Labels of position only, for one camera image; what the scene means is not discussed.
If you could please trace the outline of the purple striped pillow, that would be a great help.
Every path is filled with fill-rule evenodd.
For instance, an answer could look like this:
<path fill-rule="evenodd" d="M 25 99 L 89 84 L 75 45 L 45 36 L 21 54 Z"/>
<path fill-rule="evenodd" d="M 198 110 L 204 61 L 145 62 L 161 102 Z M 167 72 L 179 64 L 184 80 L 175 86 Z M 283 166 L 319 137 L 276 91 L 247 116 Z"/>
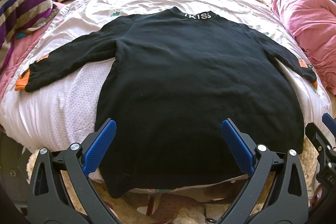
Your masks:
<path fill-rule="evenodd" d="M 1 0 L 1 71 L 9 63 L 18 34 L 39 30 L 58 12 L 53 0 Z"/>

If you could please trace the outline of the black sweater orange cuffs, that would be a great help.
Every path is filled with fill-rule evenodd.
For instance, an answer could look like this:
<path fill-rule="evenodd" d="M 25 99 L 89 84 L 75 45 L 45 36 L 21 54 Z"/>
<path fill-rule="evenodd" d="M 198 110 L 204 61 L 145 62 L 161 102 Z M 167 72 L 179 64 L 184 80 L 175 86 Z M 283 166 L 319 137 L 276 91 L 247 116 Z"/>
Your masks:
<path fill-rule="evenodd" d="M 95 126 L 107 119 L 117 126 L 99 166 L 113 198 L 240 176 L 220 134 L 227 118 L 272 151 L 303 150 L 302 111 L 280 66 L 315 84 L 313 69 L 270 37 L 210 11 L 119 16 L 32 63 L 15 87 L 33 92 L 107 59 L 114 63 L 96 87 Z"/>

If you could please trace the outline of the pink comforter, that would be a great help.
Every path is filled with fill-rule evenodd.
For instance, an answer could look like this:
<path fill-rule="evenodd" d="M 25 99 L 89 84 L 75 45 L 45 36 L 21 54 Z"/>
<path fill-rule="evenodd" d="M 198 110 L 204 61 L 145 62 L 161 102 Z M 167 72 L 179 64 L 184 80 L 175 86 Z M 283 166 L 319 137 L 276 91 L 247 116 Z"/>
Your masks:
<path fill-rule="evenodd" d="M 315 67 L 325 89 L 335 95 L 335 2 L 270 0 L 270 6 Z"/>

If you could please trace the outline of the pink strawberry bear bedsheet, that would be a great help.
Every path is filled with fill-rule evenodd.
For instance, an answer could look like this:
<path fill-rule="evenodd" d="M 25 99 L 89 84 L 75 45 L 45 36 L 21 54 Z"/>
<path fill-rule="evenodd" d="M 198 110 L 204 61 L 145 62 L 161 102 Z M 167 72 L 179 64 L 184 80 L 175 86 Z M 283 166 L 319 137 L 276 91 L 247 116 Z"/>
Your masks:
<path fill-rule="evenodd" d="M 30 151 L 43 146 L 64 149 L 93 129 L 98 93 L 112 60 L 84 68 L 31 95 L 14 89 L 19 74 L 43 53 L 76 37 L 98 30 L 113 18 L 132 12 L 149 14 L 177 6 L 184 11 L 212 8 L 221 16 L 245 23 L 293 52 L 306 56 L 278 17 L 254 0 L 76 0 L 59 5 L 60 12 L 47 25 L 18 41 L 1 76 L 1 124 L 7 135 Z"/>

